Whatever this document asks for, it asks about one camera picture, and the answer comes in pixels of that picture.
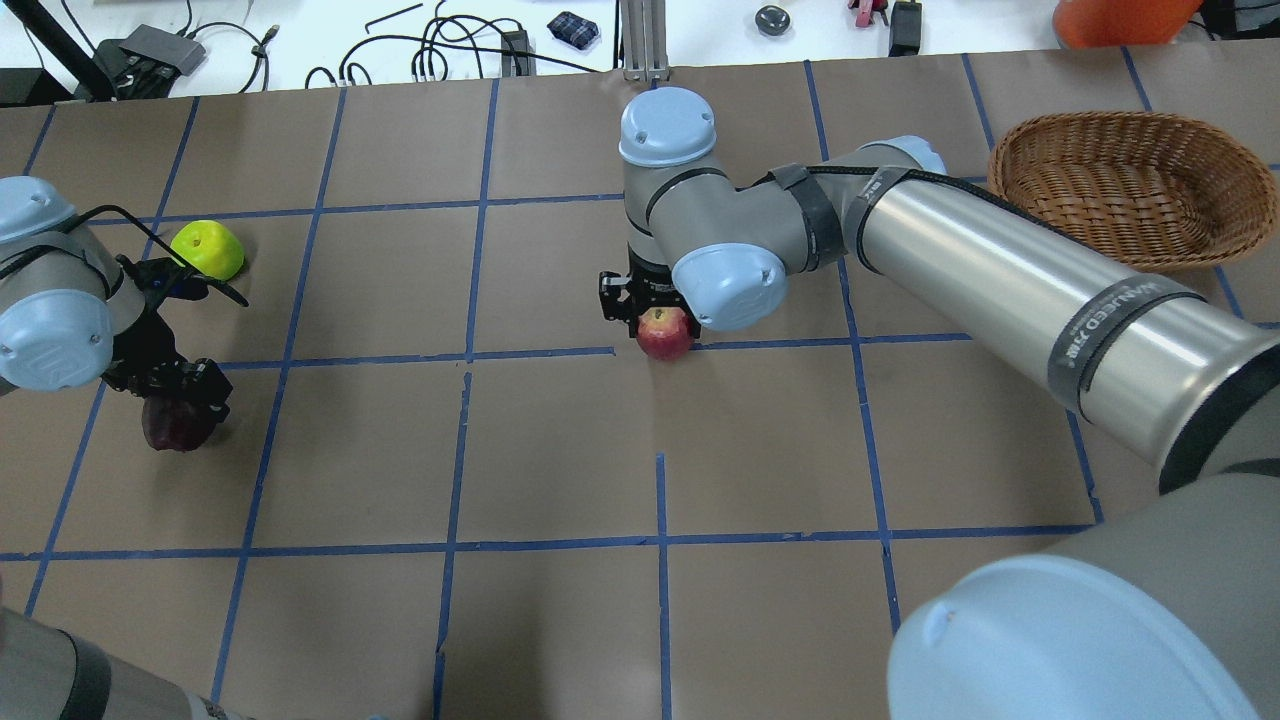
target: wicker basket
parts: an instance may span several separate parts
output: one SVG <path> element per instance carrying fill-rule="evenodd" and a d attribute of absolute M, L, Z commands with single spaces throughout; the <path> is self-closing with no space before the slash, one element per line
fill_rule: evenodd
<path fill-rule="evenodd" d="M 1140 270 L 1240 258 L 1276 227 L 1276 183 L 1219 128 L 1156 113 L 1044 115 L 1009 131 L 991 190 Z"/>

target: red apple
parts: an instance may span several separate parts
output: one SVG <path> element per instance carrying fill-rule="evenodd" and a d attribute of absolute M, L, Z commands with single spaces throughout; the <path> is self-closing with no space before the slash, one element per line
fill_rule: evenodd
<path fill-rule="evenodd" d="M 694 323 L 680 307 L 650 307 L 640 315 L 636 342 L 654 360 L 675 360 L 694 346 Z"/>
<path fill-rule="evenodd" d="M 142 404 L 142 434 L 155 450 L 191 452 L 214 433 L 214 415 L 191 401 L 152 395 Z"/>

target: light blue joint cover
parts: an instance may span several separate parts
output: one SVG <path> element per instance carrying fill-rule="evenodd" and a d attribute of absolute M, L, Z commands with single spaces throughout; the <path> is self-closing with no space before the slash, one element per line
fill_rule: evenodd
<path fill-rule="evenodd" d="M 74 215 L 76 208 L 40 178 L 0 178 L 0 259 L 4 243 L 45 232 Z"/>
<path fill-rule="evenodd" d="M 79 387 L 106 372 L 113 348 L 106 304 L 78 290 L 28 295 L 0 313 L 0 377 L 26 389 Z"/>
<path fill-rule="evenodd" d="M 691 163 L 716 147 L 716 113 L 701 95 L 659 87 L 635 96 L 622 111 L 622 159 L 641 168 Z"/>
<path fill-rule="evenodd" d="M 987 565 L 911 614 L 890 652 L 888 705 L 893 720 L 1261 720 L 1164 605 L 1055 555 Z"/>
<path fill-rule="evenodd" d="M 782 305 L 787 270 L 756 245 L 722 242 L 699 247 L 671 269 L 676 290 L 704 328 L 740 331 Z"/>
<path fill-rule="evenodd" d="M 918 135 L 901 135 L 890 140 L 877 140 L 876 142 L 863 145 L 863 147 L 869 147 L 872 145 L 887 145 L 888 147 L 896 147 L 910 155 L 911 159 L 915 160 L 915 164 L 920 165 L 922 170 L 938 173 L 940 176 L 947 174 L 947 164 L 942 161 L 942 155 L 938 155 L 933 150 L 933 146 L 929 145 L 928 140 L 924 140 Z"/>

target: grid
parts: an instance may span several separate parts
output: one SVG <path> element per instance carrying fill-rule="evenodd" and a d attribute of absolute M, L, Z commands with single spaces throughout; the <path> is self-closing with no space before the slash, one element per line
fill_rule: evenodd
<path fill-rule="evenodd" d="M 1152 105 L 1143 87 L 1142 78 L 1138 76 L 1138 69 L 1134 64 L 1133 56 L 1130 55 L 1128 49 L 1123 49 L 1121 53 L 1125 68 L 1133 79 L 1134 88 L 1137 90 L 1139 97 L 1142 99 L 1142 105 L 1149 110 Z M 961 61 L 969 82 L 969 90 L 972 92 L 973 102 L 974 106 L 977 108 L 977 113 L 982 123 L 982 131 L 986 137 L 988 149 L 993 147 L 995 136 L 992 131 L 992 123 L 988 118 L 988 113 L 983 102 L 983 95 L 982 90 L 979 88 L 978 78 L 975 77 L 973 65 L 970 63 L 970 58 L 968 55 L 963 55 Z M 822 159 L 827 160 L 829 159 L 828 146 L 827 146 L 827 132 L 823 122 L 822 102 L 819 100 L 818 87 L 814 81 L 813 65 L 805 61 L 804 72 L 805 72 L 805 78 L 808 81 L 808 94 L 812 101 L 813 123 L 817 129 Z M 970 341 L 970 338 L 969 336 L 963 333 L 863 336 L 859 332 L 858 319 L 855 316 L 854 304 L 851 301 L 849 270 L 845 266 L 844 260 L 841 260 L 838 264 L 838 277 L 840 277 L 841 295 L 844 297 L 844 313 L 847 325 L 847 336 L 814 337 L 814 338 L 801 338 L 801 340 L 723 341 L 723 342 L 712 341 L 696 345 L 695 351 L 721 352 L 721 351 L 735 351 L 735 350 L 778 348 L 778 347 L 849 347 L 852 356 L 856 398 L 863 427 L 861 441 L 865 445 L 867 457 L 869 462 L 869 471 L 870 471 L 870 483 L 872 483 L 870 489 L 872 489 L 872 497 L 874 498 L 874 510 L 876 510 L 874 529 L 849 529 L 837 532 L 828 530 L 828 532 L 808 532 L 808 533 L 777 532 L 777 533 L 671 534 L 668 533 L 668 521 L 667 521 L 666 456 L 663 452 L 658 452 L 654 459 L 654 482 L 657 493 L 655 534 L 622 536 L 622 537 L 588 537 L 588 538 L 554 539 L 554 541 L 460 542 L 458 518 L 460 518 L 460 507 L 462 503 L 462 492 L 465 480 L 466 445 L 467 445 L 468 415 L 471 410 L 470 405 L 471 405 L 471 389 L 472 389 L 472 373 L 470 370 L 470 366 L 475 363 L 484 363 L 489 360 L 614 355 L 614 348 L 607 346 L 562 347 L 553 350 L 511 350 L 511 351 L 477 351 L 475 347 L 477 295 L 480 287 L 480 272 L 484 263 L 485 220 L 488 209 L 503 205 L 607 201 L 607 200 L 616 201 L 621 199 L 621 195 L 617 193 L 543 196 L 543 197 L 522 197 L 522 199 L 490 199 L 489 181 L 490 181 L 490 168 L 493 164 L 494 124 L 498 110 L 500 88 L 502 88 L 502 82 L 499 81 L 490 82 L 485 145 L 484 145 L 484 165 L 480 181 L 480 193 L 477 200 L 326 208 L 325 193 L 329 184 L 330 170 L 333 169 L 334 151 L 338 143 L 339 129 L 343 122 L 343 111 L 347 102 L 347 90 L 343 88 L 339 91 L 338 95 L 337 111 L 333 118 L 332 133 L 329 137 L 328 150 L 325 155 L 324 172 L 320 179 L 320 190 L 312 208 L 310 209 L 293 208 L 293 209 L 280 209 L 274 211 L 170 215 L 166 214 L 165 211 L 166 205 L 169 202 L 169 196 L 173 191 L 174 179 L 177 178 L 179 168 L 182 165 L 183 154 L 186 151 L 187 142 L 191 137 L 197 113 L 200 111 L 201 101 L 200 99 L 195 99 L 195 101 L 191 105 L 191 111 L 187 118 L 182 140 L 178 143 L 177 154 L 173 159 L 168 174 L 168 181 L 165 183 L 164 193 L 161 195 L 160 204 L 156 208 L 154 215 L 145 218 L 145 222 L 147 222 L 151 225 L 152 231 L 159 229 L 163 222 L 180 222 L 197 218 L 238 219 L 238 218 L 268 218 L 268 217 L 291 217 L 291 215 L 310 217 L 306 245 L 302 255 L 301 273 L 297 281 L 297 287 L 293 297 L 292 313 L 288 324 L 283 356 L 279 360 L 224 364 L 224 368 L 230 370 L 273 369 L 278 370 L 279 373 L 274 402 L 271 405 L 270 418 L 266 427 L 266 439 L 262 446 L 261 460 L 257 470 L 256 483 L 253 487 L 253 495 L 250 505 L 248 518 L 244 525 L 243 539 L 239 547 L 209 547 L 209 548 L 193 548 L 193 550 L 192 548 L 104 550 L 104 551 L 55 550 L 63 520 L 67 515 L 68 506 L 70 505 L 73 493 L 76 491 L 77 479 L 79 475 L 81 465 L 84 460 L 84 454 L 88 447 L 90 437 L 93 432 L 99 411 L 102 406 L 104 387 L 99 387 L 97 393 L 93 397 L 92 405 L 90 407 L 88 416 L 86 419 L 83 433 L 81 437 L 81 442 L 76 454 L 76 459 L 72 464 L 72 469 L 67 479 L 67 486 L 61 495 L 61 500 L 59 502 L 58 511 L 55 514 L 52 525 L 50 528 L 47 543 L 45 544 L 44 551 L 38 553 L 0 552 L 0 560 L 3 561 L 38 564 L 36 579 L 26 605 L 26 614 L 28 616 L 36 611 L 45 573 L 51 562 L 65 561 L 65 560 L 155 560 L 155 559 L 195 559 L 195 557 L 236 559 L 237 568 L 234 575 L 234 584 L 228 601 L 225 626 L 218 656 L 216 673 L 211 688 L 211 697 L 216 701 L 221 694 L 227 661 L 230 653 L 232 642 L 237 626 L 237 615 L 244 585 L 246 568 L 251 559 L 342 556 L 342 555 L 439 553 L 444 559 L 444 570 L 443 570 L 443 583 L 442 583 L 440 611 L 438 620 L 439 630 L 438 630 L 436 656 L 435 656 L 435 675 L 434 675 L 435 682 L 433 691 L 434 692 L 433 715 L 439 717 L 442 714 L 443 697 L 447 693 L 447 687 L 448 687 L 445 644 L 449 634 L 449 621 L 452 612 L 451 601 L 452 601 L 454 562 L 456 559 L 458 557 L 458 553 L 522 552 L 522 551 L 548 551 L 548 550 L 572 550 L 572 548 L 652 546 L 657 547 L 658 551 L 658 587 L 655 589 L 659 606 L 659 638 L 660 638 L 660 670 L 662 670 L 660 707 L 662 707 L 662 716 L 664 719 L 669 719 L 673 716 L 672 662 L 671 662 L 671 647 L 672 647 L 671 598 L 669 598 L 669 577 L 668 577 L 668 550 L 672 546 L 724 544 L 724 543 L 808 543 L 808 542 L 878 543 L 881 547 L 881 557 L 883 566 L 884 610 L 887 615 L 886 619 L 888 621 L 890 628 L 896 632 L 901 623 L 901 614 L 899 610 L 899 598 L 897 598 L 893 556 L 892 556 L 892 547 L 895 541 L 932 539 L 932 538 L 1064 536 L 1083 530 L 1089 527 L 1085 524 L 1032 525 L 1032 527 L 973 527 L 973 528 L 895 528 L 891 525 L 888 512 L 886 510 L 884 491 L 881 483 L 881 469 L 879 469 L 877 438 L 876 438 L 876 423 L 872 410 L 872 402 L 868 398 L 867 378 L 865 378 L 867 373 L 863 359 L 863 348 L 873 345 L 955 343 L 955 342 L 968 342 Z M 49 127 L 52 123 L 55 113 L 56 108 L 50 109 L 44 122 L 44 126 L 40 131 L 40 135 L 36 138 L 35 147 L 32 149 L 31 156 L 26 165 L 26 172 L 28 173 L 31 172 L 32 167 L 36 163 L 37 155 L 40 154 L 41 146 L 44 143 Z M 1271 165 L 1271 168 L 1280 169 L 1280 165 Z M 980 178 L 968 178 L 968 179 L 979 181 Z M 328 214 L 381 213 L 390 210 L 419 210 L 419 209 L 442 209 L 442 208 L 476 209 L 476 228 L 475 228 L 472 268 L 470 278 L 470 295 L 467 305 L 465 351 L 453 354 L 439 354 L 439 355 L 385 355 L 385 356 L 296 359 L 293 354 L 293 346 L 297 336 L 298 319 L 302 310 L 303 299 L 307 290 L 307 277 L 310 270 L 311 254 L 315 246 L 316 233 L 321 218 Z M 96 222 L 96 224 L 104 224 L 104 225 L 115 224 L 115 220 L 100 220 Z M 1221 284 L 1221 290 L 1226 297 L 1226 301 L 1230 305 L 1231 311 L 1235 315 L 1243 318 L 1244 313 L 1242 310 L 1242 305 L 1236 299 L 1235 292 L 1233 291 L 1231 283 L 1229 282 L 1226 274 L 1221 269 L 1216 270 L 1216 279 Z M 1260 325 L 1274 328 L 1274 327 L 1280 327 L 1280 323 L 1260 323 Z M 451 502 L 449 502 L 447 539 L 444 542 L 397 543 L 397 544 L 348 544 L 348 546 L 306 546 L 306 547 L 255 546 L 253 538 L 259 516 L 259 509 L 262 500 L 264 483 L 266 480 L 268 468 L 271 461 L 273 442 L 275 439 L 278 429 L 280 409 L 285 397 L 287 392 L 285 388 L 291 369 L 310 368 L 310 366 L 333 366 L 333 365 L 413 364 L 413 363 L 463 363 L 468 366 L 467 372 L 462 377 L 462 387 L 460 393 L 454 469 L 453 469 L 453 483 L 452 483 Z M 1092 507 L 1093 521 L 1102 523 L 1105 520 L 1103 509 L 1102 503 L 1100 502 L 1098 497 L 1094 493 L 1093 473 L 1091 469 L 1089 455 L 1085 450 L 1085 442 L 1082 434 L 1080 424 L 1071 413 L 1065 413 L 1064 421 L 1069 428 L 1070 437 L 1075 447 L 1080 474 L 1084 480 L 1084 487 L 1082 489 L 1085 493 L 1088 502 Z"/>

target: red object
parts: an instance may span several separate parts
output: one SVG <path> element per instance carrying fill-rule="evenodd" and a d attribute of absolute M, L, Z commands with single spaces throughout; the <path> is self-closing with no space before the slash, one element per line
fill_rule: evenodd
<path fill-rule="evenodd" d="M 640 315 L 636 343 L 654 360 L 675 360 L 694 346 L 694 323 L 680 307 L 650 307 Z"/>
<path fill-rule="evenodd" d="M 849 9 L 858 10 L 858 19 L 854 20 L 858 27 L 870 27 L 872 20 L 874 20 L 872 15 L 879 13 L 881 17 L 884 17 L 886 8 L 888 8 L 888 0 L 849 0 Z"/>
<path fill-rule="evenodd" d="M 155 450 L 196 450 L 214 433 L 209 407 L 165 395 L 152 395 L 142 404 L 142 434 Z"/>
<path fill-rule="evenodd" d="M 1162 45 L 1199 5 L 1201 0 L 1060 0 L 1053 32 L 1068 47 Z"/>

